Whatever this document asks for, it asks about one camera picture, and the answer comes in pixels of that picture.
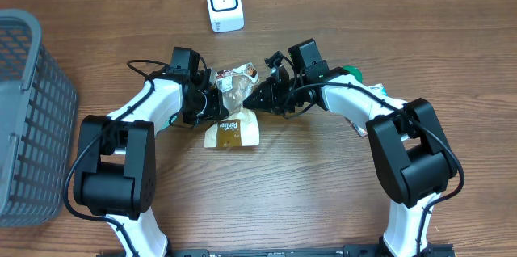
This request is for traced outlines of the clear bag bread package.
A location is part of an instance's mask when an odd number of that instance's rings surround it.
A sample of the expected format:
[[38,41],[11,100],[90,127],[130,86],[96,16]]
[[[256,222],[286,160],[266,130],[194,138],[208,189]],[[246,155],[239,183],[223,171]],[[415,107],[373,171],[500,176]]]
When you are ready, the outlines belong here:
[[217,120],[204,134],[204,148],[232,148],[259,145],[259,124],[253,111],[245,108],[244,100],[251,95],[259,80],[251,62],[237,68],[217,71],[211,77],[221,91],[228,115]]

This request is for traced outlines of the mint green wipes pack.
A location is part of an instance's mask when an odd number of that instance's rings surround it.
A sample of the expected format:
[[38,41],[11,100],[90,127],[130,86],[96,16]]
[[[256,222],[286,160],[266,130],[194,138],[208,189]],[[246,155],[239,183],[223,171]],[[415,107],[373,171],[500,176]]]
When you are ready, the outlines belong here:
[[178,118],[178,114],[177,113],[173,114],[168,120],[166,120],[166,122],[161,126],[161,128],[158,129],[158,132],[170,127],[176,121],[177,118]]

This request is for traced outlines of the green lid clear jar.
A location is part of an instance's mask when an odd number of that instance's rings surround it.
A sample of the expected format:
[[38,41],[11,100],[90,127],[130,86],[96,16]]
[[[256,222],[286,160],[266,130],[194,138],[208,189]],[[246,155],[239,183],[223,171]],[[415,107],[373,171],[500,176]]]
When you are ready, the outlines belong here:
[[363,82],[362,72],[353,65],[345,65],[343,69],[346,70],[349,74],[353,75],[355,80],[358,82]]

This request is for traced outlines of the orange tissue pack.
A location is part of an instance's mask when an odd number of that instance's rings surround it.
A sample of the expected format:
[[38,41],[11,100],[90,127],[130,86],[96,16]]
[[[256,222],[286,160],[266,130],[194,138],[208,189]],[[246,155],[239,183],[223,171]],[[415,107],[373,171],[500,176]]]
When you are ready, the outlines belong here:
[[359,134],[360,137],[366,137],[368,135],[367,132],[357,124],[353,122],[351,122],[351,124],[355,128],[356,132]]

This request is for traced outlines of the teal tissue pack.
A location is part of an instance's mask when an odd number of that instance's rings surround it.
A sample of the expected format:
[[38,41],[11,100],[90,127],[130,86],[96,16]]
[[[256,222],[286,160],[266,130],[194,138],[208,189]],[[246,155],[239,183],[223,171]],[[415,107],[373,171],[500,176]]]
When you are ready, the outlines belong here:
[[370,86],[369,89],[371,89],[372,91],[375,91],[379,94],[382,94],[384,96],[387,96],[386,89],[382,83],[377,83],[376,85]]

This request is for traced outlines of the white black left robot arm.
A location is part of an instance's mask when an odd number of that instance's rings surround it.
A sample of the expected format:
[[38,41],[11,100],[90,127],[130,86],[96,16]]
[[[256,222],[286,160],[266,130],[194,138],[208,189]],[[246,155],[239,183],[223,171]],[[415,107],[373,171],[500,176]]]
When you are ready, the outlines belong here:
[[229,114],[198,52],[176,47],[170,62],[159,66],[143,75],[141,91],[123,107],[84,118],[78,156],[63,187],[66,209],[77,218],[107,223],[123,256],[173,254],[151,209],[158,133],[177,119],[195,127]]

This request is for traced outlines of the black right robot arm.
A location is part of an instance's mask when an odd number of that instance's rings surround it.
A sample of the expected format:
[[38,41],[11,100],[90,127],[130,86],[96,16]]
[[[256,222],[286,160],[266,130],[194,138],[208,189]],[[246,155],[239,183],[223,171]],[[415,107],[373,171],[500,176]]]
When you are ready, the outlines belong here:
[[390,199],[387,228],[376,244],[346,244],[341,256],[453,256],[451,244],[432,244],[427,230],[434,207],[460,192],[446,193],[464,171],[452,152],[432,105],[388,97],[365,86],[345,67],[331,69],[315,39],[265,60],[271,75],[244,107],[293,118],[318,105],[365,130],[376,176]]

